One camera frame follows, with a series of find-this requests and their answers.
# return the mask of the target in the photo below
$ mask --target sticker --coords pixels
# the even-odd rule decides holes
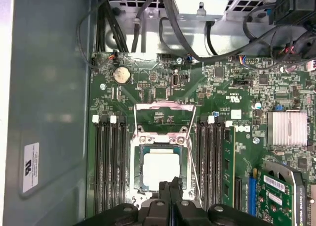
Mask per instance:
[[[231,118],[240,120],[241,119],[241,110],[231,110]]]
[[[282,206],[282,200],[278,197],[276,197],[275,195],[269,193],[269,198],[271,200],[273,200],[275,203],[279,204],[280,206]]]
[[[263,181],[276,189],[285,192],[285,185],[282,183],[279,183],[278,181],[268,177],[268,176],[263,176]]]
[[[40,143],[24,147],[23,193],[39,183],[39,148]]]

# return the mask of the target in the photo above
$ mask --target motherboard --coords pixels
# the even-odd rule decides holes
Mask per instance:
[[[255,69],[269,58],[244,57]],[[87,217],[158,198],[227,204],[274,225],[316,225],[314,63],[248,69],[171,54],[94,53]]]

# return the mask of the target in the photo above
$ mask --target chip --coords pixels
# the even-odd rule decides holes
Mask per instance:
[[[314,146],[307,146],[307,151],[314,152],[315,147]]]
[[[312,85],[312,82],[311,81],[305,81],[305,86],[308,88]]]
[[[269,76],[266,74],[259,75],[259,84],[261,85],[268,85]]]
[[[166,89],[156,89],[156,99],[166,99]]]
[[[297,166],[299,168],[307,168],[307,159],[306,158],[298,158],[297,159]]]
[[[224,167],[225,167],[225,170],[229,170],[229,160],[228,159],[225,159]]]
[[[198,97],[199,97],[199,98],[205,98],[205,93],[199,92],[199,93],[198,93]]]
[[[263,110],[254,110],[254,115],[255,116],[262,116]]]
[[[214,71],[214,76],[216,78],[223,78],[224,77],[224,68],[223,67],[216,67]]]
[[[225,194],[226,196],[228,196],[228,190],[229,190],[229,187],[225,184],[225,185],[224,185],[224,194]]]

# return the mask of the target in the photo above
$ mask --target green circuit board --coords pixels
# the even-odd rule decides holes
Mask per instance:
[[[134,108],[137,103],[168,101],[196,108],[189,136],[197,171],[199,164],[203,164],[201,156],[204,156],[203,150],[199,151],[197,147],[204,138],[199,131],[208,131],[216,138],[225,136],[225,142],[220,144],[224,159],[230,161],[223,163],[225,167],[221,178],[224,182],[222,192],[219,192],[223,196],[221,202],[234,206],[233,182],[238,177],[241,180],[240,209],[248,212],[248,177],[264,161],[287,164],[300,170],[309,183],[316,181],[313,142],[316,79],[315,73],[308,72],[305,65],[288,73],[281,66],[270,71],[249,70],[240,64],[238,57],[206,64],[184,59],[179,61],[177,56],[167,54],[119,53],[114,59],[110,55],[93,54],[95,64],[106,64],[98,72],[92,71],[90,76],[87,217],[122,202],[139,200],[129,194],[130,143],[138,125],[142,131],[161,134],[179,132],[182,127],[189,128],[191,124],[191,112],[161,108],[138,111],[136,125]],[[264,57],[247,56],[246,62],[257,68],[271,66],[271,61]],[[261,104],[260,109],[255,107],[256,103]],[[276,108],[307,112],[309,146],[285,146],[275,150],[267,144],[267,112]],[[218,122],[231,121],[230,126],[211,126],[207,130],[202,127],[201,130],[202,123],[214,115]],[[96,116],[110,124],[99,125],[100,119],[93,121]],[[117,120],[111,122],[111,116]],[[137,148],[132,170],[135,179],[141,178],[139,173],[136,174],[141,162],[140,155],[141,149]],[[188,152],[183,151],[181,156],[182,168],[185,168]],[[115,165],[106,169],[113,161]],[[189,194],[196,199],[196,179],[193,171],[191,173],[188,176],[192,182]],[[197,174],[199,178],[204,173],[198,171]],[[107,183],[98,188],[100,182],[104,183],[102,179],[107,179]],[[134,181],[134,185],[137,188],[141,183]],[[201,186],[202,195],[206,190]]]

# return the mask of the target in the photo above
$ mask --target white label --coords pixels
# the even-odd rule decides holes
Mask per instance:
[[[226,96],[226,99],[229,99],[232,103],[240,103],[240,97],[238,96]]]
[[[279,204],[280,206],[282,206],[282,200],[278,197],[276,197],[275,195],[269,193],[269,198],[271,200],[273,200],[275,203]]]
[[[39,149],[40,143],[24,147],[23,193],[39,183]]]
[[[231,118],[234,120],[240,120],[241,119],[241,109],[238,110],[231,110]]]
[[[250,132],[250,126],[234,126],[236,132]]]
[[[268,176],[263,176],[263,181],[276,189],[285,192],[285,185],[282,183],[279,183],[278,181],[268,177]]]

